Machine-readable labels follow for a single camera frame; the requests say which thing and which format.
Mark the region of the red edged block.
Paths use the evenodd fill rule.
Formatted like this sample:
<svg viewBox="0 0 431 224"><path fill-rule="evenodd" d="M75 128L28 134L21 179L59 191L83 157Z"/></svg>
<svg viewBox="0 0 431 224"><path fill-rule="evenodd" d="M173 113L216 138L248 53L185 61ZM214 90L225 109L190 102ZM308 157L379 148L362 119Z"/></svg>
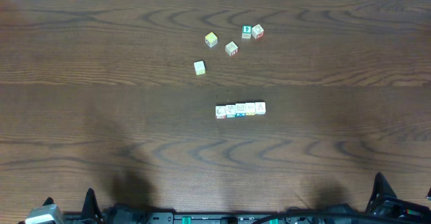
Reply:
<svg viewBox="0 0 431 224"><path fill-rule="evenodd" d="M217 119L226 118L226 106L216 106L215 107L215 117Z"/></svg>

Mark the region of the teal edged block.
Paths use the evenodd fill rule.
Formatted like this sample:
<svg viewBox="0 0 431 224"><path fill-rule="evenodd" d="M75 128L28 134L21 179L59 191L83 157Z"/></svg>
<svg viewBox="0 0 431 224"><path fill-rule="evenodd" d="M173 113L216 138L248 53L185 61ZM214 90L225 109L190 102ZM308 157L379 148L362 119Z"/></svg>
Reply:
<svg viewBox="0 0 431 224"><path fill-rule="evenodd" d="M226 105L226 117L235 118L236 117L236 105Z"/></svg>

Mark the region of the red soccer letter block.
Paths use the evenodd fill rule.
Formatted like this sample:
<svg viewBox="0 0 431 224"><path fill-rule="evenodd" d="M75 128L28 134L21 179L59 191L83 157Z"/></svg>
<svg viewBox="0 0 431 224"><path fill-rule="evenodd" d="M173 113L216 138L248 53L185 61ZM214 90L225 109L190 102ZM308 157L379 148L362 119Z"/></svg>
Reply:
<svg viewBox="0 0 431 224"><path fill-rule="evenodd" d="M257 24L256 26L252 27L252 36L255 39L259 39L264 35L264 29L260 24Z"/></svg>

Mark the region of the blue edged front block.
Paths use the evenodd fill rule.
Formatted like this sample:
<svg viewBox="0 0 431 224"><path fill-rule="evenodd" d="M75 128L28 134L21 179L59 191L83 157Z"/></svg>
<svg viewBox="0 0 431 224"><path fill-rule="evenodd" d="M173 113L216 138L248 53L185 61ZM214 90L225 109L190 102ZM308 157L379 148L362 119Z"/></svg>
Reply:
<svg viewBox="0 0 431 224"><path fill-rule="evenodd" d="M255 113L257 115L264 115L266 113L266 103L265 102L255 102Z"/></svg>

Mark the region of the blue edged block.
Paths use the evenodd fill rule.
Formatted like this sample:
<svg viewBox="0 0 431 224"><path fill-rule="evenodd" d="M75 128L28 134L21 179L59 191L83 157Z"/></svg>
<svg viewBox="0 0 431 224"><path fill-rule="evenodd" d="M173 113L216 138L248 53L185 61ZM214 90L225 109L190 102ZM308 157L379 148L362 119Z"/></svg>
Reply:
<svg viewBox="0 0 431 224"><path fill-rule="evenodd" d="M255 113L257 115L264 115L266 113L266 103L265 102L255 102Z"/></svg>
<svg viewBox="0 0 431 224"><path fill-rule="evenodd" d="M246 116L246 104L238 103L235 104L236 117Z"/></svg>

